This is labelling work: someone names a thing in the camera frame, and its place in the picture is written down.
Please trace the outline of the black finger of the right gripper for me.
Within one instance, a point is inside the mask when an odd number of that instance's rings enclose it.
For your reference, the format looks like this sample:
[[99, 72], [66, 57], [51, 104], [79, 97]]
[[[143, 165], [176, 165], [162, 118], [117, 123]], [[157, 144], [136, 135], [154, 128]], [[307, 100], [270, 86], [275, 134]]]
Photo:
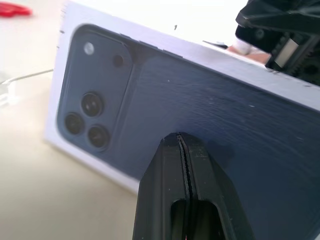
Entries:
[[320, 28], [320, 0], [248, 0], [236, 22], [242, 27]]

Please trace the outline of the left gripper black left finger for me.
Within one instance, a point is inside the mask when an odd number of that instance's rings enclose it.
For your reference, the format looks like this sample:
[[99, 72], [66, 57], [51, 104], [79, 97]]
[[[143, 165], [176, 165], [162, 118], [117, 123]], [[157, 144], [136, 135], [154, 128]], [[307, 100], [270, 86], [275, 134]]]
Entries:
[[177, 133], [164, 137], [138, 189], [132, 240], [172, 240], [175, 202], [187, 200], [183, 150]]

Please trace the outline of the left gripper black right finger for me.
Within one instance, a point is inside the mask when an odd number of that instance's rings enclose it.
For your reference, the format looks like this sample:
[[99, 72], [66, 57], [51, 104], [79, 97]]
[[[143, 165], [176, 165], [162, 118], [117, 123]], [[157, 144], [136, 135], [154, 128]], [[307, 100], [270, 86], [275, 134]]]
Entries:
[[178, 136], [190, 190], [186, 240], [254, 240], [237, 191], [205, 144], [187, 133]]

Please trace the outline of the white phone box lid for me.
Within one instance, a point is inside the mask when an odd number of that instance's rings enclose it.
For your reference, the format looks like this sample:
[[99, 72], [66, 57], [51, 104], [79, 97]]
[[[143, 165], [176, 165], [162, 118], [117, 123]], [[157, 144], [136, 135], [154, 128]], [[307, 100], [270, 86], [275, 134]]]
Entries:
[[[254, 240], [316, 240], [320, 86], [141, 24], [168, 13], [69, 0], [45, 139], [139, 193], [161, 140], [192, 135], [233, 183]], [[287, 32], [320, 36], [319, 27], [236, 29], [270, 55]], [[179, 143], [188, 196], [172, 205], [172, 240], [186, 240], [191, 209]]]

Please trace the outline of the red handled scissors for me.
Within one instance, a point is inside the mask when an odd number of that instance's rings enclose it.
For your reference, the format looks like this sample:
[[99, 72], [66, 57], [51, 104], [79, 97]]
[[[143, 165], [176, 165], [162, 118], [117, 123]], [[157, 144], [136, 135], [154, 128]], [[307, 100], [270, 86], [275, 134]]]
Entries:
[[33, 11], [26, 6], [0, 1], [0, 17], [31, 16], [32, 13]]

